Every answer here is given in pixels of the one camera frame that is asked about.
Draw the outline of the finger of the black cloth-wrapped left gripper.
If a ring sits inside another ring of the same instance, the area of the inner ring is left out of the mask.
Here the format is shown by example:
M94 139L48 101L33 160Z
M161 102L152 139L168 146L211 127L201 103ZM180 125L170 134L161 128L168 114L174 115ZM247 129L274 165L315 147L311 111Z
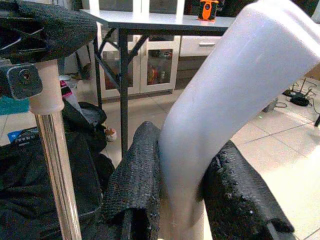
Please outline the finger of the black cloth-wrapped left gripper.
M91 42L97 24L87 15L58 5L23 0L2 0L1 17L31 18L44 25L47 52L31 59L5 58L12 63L38 63L68 57Z

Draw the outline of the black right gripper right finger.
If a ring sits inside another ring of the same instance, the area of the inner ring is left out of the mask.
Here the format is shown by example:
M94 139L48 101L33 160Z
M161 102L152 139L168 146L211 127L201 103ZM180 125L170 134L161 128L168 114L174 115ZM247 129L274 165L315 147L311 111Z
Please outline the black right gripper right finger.
M293 240L294 227L232 141L213 157L202 194L214 240Z

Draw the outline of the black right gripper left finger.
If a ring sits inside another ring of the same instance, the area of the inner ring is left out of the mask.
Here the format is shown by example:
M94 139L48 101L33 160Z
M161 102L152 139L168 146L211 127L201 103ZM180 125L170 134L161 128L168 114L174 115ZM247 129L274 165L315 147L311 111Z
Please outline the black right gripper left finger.
M160 224L160 129L150 121L135 131L102 199L101 240L156 240Z

